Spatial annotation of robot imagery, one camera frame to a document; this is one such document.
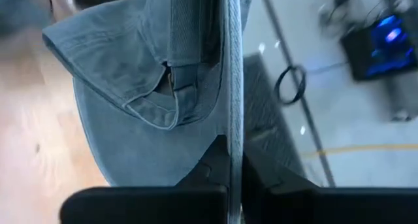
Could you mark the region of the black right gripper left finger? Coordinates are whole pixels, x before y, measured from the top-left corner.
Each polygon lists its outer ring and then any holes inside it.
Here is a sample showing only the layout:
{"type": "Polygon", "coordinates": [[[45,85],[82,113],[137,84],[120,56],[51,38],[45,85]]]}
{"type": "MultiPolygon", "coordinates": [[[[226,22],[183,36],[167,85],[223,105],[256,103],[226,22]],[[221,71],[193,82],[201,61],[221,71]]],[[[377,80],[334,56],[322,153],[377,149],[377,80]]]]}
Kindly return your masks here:
{"type": "Polygon", "coordinates": [[[94,187],[61,206],[61,224],[224,224],[228,152],[217,136],[197,165],[172,187],[94,187]]]}

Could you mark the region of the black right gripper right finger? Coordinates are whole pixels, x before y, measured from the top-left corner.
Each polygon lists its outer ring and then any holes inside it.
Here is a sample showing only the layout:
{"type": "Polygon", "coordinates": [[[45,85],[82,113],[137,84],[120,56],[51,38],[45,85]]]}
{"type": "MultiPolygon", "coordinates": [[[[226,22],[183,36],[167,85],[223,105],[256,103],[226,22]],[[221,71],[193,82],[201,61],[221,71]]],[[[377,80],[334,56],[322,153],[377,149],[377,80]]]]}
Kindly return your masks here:
{"type": "Polygon", "coordinates": [[[246,223],[256,224],[417,224],[417,189],[319,187],[246,150],[242,207],[246,223]]]}

